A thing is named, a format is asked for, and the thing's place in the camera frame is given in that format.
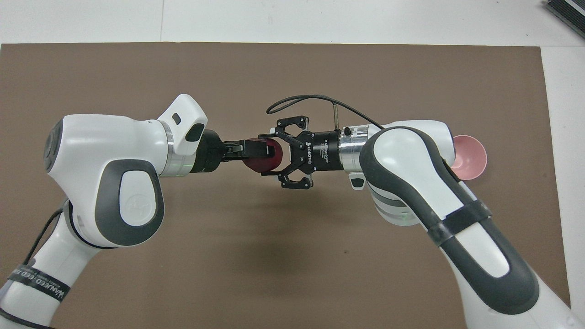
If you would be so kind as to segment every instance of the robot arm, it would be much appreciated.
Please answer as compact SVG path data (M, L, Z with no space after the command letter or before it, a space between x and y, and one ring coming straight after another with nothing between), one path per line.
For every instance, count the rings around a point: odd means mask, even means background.
M78 114L57 123L44 163L68 200L50 238L2 288L0 327L46 328L95 254L152 237L164 214L159 176L191 171L206 124L186 94L158 120Z
M420 220L447 257L469 328L585 328L532 271L451 171L433 137L412 126L373 135L359 160L378 212L397 201Z

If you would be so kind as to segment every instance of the pink bowl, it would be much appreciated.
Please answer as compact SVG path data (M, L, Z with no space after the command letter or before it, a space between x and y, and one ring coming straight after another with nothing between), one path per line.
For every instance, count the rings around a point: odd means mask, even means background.
M487 153L481 142L471 136L453 137L455 161L451 169L461 180L478 178L487 166Z

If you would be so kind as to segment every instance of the black cable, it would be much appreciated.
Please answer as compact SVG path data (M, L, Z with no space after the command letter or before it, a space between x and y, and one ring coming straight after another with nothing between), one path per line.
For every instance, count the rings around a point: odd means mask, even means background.
M29 254L26 255L25 261L23 262L24 265L29 263L30 258L33 256L35 249L39 245L40 240L43 238L44 233L49 228L49 225L51 225L51 223L55 220L55 218L57 218L62 212L63 212L63 208L59 208L59 209L55 210L55 212L51 215L51 217L49 218L47 223L44 225L43 230L40 232L39 236L36 238L32 248L29 251Z
M298 102L304 101L304 100L308 100L311 98L315 98L318 100L324 100L324 101L329 101L331 102L331 104L337 104L340 105L341 107L345 107L346 109L352 111L353 113L357 114L358 116L364 118L365 120L367 120L368 122L371 122L373 125L375 125L376 127L380 128L380 129L384 129L384 127L382 127L382 125L380 125L379 123L377 123L376 121L370 119L369 117L367 117L365 114L361 113L360 111L354 109L353 107L342 103L338 100L334 100L333 98L329 97L329 96L325 96L325 95L297 95L297 96L291 96L291 97L287 97L285 99L279 100L276 103L272 104L271 106L268 107L268 109L266 110L266 114L273 114L276 112L280 112L282 110L284 110L285 108L292 106Z
M18 323L24 325L25 327L34 328L34 329L54 329L53 327L47 327L46 325L36 324L30 321L27 321L23 318L15 317L12 314L6 312L5 310L0 308L0 316L3 318L12 321L14 323Z

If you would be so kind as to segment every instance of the label on strap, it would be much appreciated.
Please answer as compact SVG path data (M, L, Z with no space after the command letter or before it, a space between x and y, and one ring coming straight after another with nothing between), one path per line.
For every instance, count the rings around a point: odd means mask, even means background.
M65 283L28 265L19 265L12 271L10 276L8 276L8 280L35 288L36 290L55 298L59 302L63 301L71 289Z

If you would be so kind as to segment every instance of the black strap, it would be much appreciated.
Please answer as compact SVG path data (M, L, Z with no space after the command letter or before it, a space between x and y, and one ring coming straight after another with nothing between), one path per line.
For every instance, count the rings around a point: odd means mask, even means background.
M454 237L457 233L469 226L491 216L490 210L480 200L465 204L429 227L427 234L436 246L441 246L445 241Z
M35 269L30 265L24 264L18 265L18 267L12 271L10 276L8 276L8 280L35 288L59 302L63 301L71 289L57 278L52 277L41 270Z
M46 325L36 324L36 323L30 322L30 321L26 321L23 318L19 318L19 317L13 316L12 314L10 314L10 313L6 312L5 310L3 310L1 307L0 307L0 316L2 316L5 319L7 319L9 321L12 321L14 323L18 323L18 324L21 324L21 325L25 325L25 326L30 327L30 328L35 328L35 329L54 329L53 327L47 327Z

